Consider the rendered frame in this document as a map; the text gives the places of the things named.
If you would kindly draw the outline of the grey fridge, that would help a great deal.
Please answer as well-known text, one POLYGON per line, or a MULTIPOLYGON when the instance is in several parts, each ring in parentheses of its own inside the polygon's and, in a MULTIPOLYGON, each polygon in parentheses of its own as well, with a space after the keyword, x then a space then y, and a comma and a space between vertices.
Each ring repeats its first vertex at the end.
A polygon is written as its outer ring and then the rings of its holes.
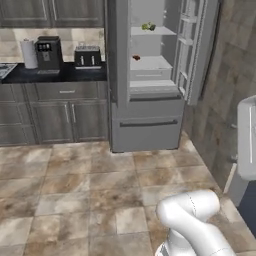
POLYGON ((106 0, 114 153, 179 146, 201 94, 221 0, 106 0))

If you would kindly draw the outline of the white fridge crisper drawer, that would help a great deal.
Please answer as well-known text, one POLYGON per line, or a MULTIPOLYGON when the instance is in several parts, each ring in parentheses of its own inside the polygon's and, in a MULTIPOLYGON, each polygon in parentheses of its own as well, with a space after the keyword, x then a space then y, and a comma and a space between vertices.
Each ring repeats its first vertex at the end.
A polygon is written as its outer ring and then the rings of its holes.
POLYGON ((155 70, 132 70, 130 72, 131 81, 146 80, 169 80, 171 78, 171 69, 155 69, 155 70))

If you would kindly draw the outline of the white fridge rack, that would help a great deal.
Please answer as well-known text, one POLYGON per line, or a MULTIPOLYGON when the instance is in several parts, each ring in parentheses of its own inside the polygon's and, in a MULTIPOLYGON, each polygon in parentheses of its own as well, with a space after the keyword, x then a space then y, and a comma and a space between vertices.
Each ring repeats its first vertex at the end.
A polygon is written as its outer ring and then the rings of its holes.
POLYGON ((139 35, 175 35, 175 32, 171 31, 166 27, 156 27, 153 31, 143 30, 141 27, 132 27, 131 28, 132 36, 139 35))
POLYGON ((171 69, 172 66, 163 56, 144 56, 139 60, 131 59, 131 70, 160 70, 171 69))

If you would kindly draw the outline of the grey fridge door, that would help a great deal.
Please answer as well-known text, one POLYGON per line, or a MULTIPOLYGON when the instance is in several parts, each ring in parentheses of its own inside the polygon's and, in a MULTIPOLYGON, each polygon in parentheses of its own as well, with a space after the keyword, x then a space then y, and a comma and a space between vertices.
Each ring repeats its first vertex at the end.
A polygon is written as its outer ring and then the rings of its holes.
POLYGON ((219 0, 182 0, 176 82, 188 105, 196 105, 209 65, 219 0))
POLYGON ((116 0, 117 28, 117 85, 118 107, 125 108, 128 101, 130 15, 129 0, 116 0))

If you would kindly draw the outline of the green vegetable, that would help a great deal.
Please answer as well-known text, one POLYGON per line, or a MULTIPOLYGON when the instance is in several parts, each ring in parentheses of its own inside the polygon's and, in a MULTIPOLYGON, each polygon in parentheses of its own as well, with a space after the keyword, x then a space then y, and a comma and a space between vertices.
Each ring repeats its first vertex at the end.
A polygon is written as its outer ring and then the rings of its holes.
POLYGON ((151 22, 148 22, 148 23, 144 23, 141 28, 143 30, 148 30, 148 31, 154 31, 155 28, 156 28, 156 25, 151 23, 151 22))

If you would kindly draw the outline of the grey freezer drawer front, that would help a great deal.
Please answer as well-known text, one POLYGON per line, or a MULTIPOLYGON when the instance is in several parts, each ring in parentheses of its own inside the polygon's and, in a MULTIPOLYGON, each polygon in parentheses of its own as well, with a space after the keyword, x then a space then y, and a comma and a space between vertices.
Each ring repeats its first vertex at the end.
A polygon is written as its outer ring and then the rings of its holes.
POLYGON ((112 120, 112 151, 133 152, 176 149, 181 134, 181 116, 129 118, 112 120), (148 127, 120 127, 124 121, 167 121, 178 120, 176 125, 148 126, 148 127))
POLYGON ((122 118, 146 118, 146 117, 168 117, 181 116, 183 114, 185 101, 181 96, 173 96, 164 99, 143 99, 130 101, 124 108, 112 104, 112 117, 122 118))

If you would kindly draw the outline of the grey lower cupboards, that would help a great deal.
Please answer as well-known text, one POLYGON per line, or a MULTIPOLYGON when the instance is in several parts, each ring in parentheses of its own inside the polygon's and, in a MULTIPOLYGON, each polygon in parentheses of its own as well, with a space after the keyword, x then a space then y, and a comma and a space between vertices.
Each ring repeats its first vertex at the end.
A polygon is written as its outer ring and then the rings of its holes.
POLYGON ((107 138, 104 81, 0 84, 0 147, 107 138))

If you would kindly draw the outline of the grey cupboards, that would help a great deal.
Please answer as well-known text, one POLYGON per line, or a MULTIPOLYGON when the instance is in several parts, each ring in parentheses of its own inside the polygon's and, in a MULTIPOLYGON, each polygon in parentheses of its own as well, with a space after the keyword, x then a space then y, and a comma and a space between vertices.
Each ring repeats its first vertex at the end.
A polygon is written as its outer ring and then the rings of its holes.
POLYGON ((0 147, 107 138, 104 81, 0 84, 0 147))
POLYGON ((1 28, 101 28, 104 0, 0 0, 1 28))

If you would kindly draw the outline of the black coffee machine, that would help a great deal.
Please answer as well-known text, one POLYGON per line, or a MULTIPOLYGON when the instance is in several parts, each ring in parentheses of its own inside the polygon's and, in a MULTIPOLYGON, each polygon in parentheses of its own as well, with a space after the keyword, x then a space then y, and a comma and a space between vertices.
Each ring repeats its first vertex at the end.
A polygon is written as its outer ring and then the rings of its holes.
POLYGON ((39 36, 35 50, 40 73, 59 73, 63 67, 63 55, 59 36, 39 36))

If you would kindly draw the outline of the pale grey appliance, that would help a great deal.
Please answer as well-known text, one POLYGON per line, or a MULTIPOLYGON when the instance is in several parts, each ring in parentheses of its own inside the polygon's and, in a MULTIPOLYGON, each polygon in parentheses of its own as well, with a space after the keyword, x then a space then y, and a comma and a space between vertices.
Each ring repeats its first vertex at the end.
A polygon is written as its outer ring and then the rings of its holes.
POLYGON ((237 165, 240 177, 256 180, 256 95, 239 102, 237 107, 237 155, 231 162, 237 165))

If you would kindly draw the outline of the white paper towel roll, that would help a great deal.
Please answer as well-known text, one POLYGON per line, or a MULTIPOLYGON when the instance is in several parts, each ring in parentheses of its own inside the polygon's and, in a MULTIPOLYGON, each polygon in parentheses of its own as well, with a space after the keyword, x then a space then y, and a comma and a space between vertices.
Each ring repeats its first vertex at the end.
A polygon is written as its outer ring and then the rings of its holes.
POLYGON ((20 42, 23 60, 26 69, 36 69, 38 67, 36 51, 33 40, 24 39, 20 42))

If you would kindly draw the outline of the grey upper cupboards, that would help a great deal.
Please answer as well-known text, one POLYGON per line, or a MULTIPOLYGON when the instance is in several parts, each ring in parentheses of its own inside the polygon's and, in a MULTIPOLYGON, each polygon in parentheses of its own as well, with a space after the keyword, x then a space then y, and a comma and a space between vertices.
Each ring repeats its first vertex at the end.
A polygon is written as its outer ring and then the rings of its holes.
POLYGON ((104 0, 0 0, 1 28, 101 28, 104 0))

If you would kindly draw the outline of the dark blue cabinet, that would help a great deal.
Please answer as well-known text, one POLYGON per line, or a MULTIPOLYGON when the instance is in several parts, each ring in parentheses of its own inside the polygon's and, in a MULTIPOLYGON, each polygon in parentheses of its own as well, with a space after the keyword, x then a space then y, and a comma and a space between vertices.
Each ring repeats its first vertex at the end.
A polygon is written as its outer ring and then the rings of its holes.
POLYGON ((256 238, 256 180, 244 180, 238 174, 237 165, 233 163, 224 192, 256 238))

